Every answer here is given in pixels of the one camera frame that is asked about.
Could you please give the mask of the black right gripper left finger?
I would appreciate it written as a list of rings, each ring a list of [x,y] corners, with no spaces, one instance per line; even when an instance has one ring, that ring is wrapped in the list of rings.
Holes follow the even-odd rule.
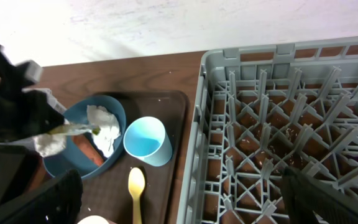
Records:
[[[83,184],[77,170],[48,180],[0,208],[0,223],[74,223],[81,208]]]

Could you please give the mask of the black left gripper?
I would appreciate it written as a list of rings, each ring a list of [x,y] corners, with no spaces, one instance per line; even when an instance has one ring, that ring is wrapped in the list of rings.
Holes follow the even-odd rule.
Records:
[[[11,64],[0,51],[0,142],[47,133],[65,118],[47,101],[47,94],[23,89],[39,82],[42,67],[32,60]]]

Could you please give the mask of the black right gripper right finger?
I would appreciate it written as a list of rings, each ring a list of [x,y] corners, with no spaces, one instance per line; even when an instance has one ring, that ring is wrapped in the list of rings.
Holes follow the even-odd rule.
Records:
[[[281,172],[281,195],[291,224],[358,223],[358,200],[294,167]]]

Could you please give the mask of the green snack wrapper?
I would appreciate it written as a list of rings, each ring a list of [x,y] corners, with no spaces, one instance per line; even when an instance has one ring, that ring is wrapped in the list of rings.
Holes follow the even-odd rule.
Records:
[[[77,136],[84,133],[92,133],[98,135],[101,128],[92,124],[64,124],[58,126],[48,133],[51,135],[61,134],[66,136]]]

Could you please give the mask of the orange carrot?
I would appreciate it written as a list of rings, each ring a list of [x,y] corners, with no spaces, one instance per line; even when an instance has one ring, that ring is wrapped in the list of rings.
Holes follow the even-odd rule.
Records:
[[[81,134],[77,136],[72,136],[71,140],[89,160],[91,160],[98,167],[102,166],[102,164],[104,163],[104,159],[96,151],[96,149],[85,137],[85,135]]]

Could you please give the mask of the white napkin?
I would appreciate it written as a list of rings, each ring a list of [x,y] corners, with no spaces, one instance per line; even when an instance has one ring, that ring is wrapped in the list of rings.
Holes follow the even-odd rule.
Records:
[[[89,124],[100,128],[98,134],[92,134],[94,145],[104,157],[110,157],[114,152],[114,142],[121,135],[119,121],[103,106],[88,105],[86,112]]]

